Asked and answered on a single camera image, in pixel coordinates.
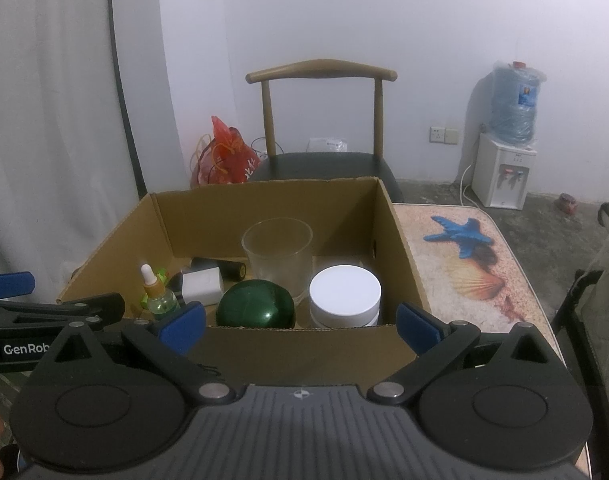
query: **power outlet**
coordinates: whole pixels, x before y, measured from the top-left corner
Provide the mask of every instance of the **power outlet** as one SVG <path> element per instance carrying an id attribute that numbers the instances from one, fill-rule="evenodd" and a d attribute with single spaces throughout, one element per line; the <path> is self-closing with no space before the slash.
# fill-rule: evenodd
<path id="1" fill-rule="evenodd" d="M 444 128 L 431 126 L 428 131 L 428 141 L 444 143 Z"/>
<path id="2" fill-rule="evenodd" d="M 457 144 L 459 132 L 455 128 L 447 128 L 444 131 L 444 143 L 445 144 Z"/>

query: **gray curtain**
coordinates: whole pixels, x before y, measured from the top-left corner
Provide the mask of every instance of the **gray curtain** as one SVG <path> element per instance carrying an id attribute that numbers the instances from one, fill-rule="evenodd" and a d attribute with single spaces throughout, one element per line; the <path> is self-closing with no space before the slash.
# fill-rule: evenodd
<path id="1" fill-rule="evenodd" d="M 108 0 L 0 0 L 0 272 L 53 301 L 136 203 Z"/>

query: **red plastic bag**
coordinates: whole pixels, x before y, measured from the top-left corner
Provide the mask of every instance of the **red plastic bag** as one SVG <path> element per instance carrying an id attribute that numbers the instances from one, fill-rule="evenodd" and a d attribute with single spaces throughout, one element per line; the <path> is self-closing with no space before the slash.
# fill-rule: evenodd
<path id="1" fill-rule="evenodd" d="M 211 116 L 211 120 L 214 139 L 198 158 L 191 178 L 192 187 L 246 182 L 260 164 L 260 159 L 244 143 L 236 128 L 229 128 L 216 116 Z"/>

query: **chair seat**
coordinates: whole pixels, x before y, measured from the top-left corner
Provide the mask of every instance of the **chair seat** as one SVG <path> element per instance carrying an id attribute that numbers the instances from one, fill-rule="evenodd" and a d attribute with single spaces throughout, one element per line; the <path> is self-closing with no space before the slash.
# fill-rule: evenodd
<path id="1" fill-rule="evenodd" d="M 389 165 L 371 153 L 282 153 L 265 160 L 249 180 L 332 180 L 334 178 L 380 178 L 392 202 L 404 202 Z"/>

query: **dropper bottle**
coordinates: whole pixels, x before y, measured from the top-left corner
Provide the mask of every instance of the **dropper bottle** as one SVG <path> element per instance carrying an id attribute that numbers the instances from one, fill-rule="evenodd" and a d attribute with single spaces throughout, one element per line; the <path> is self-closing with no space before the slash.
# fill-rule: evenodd
<path id="1" fill-rule="evenodd" d="M 149 296 L 146 306 L 155 319 L 162 319 L 180 308 L 176 295 L 171 289 L 165 288 L 150 265 L 144 264 L 140 267 L 140 272 L 144 280 L 144 291 Z"/>

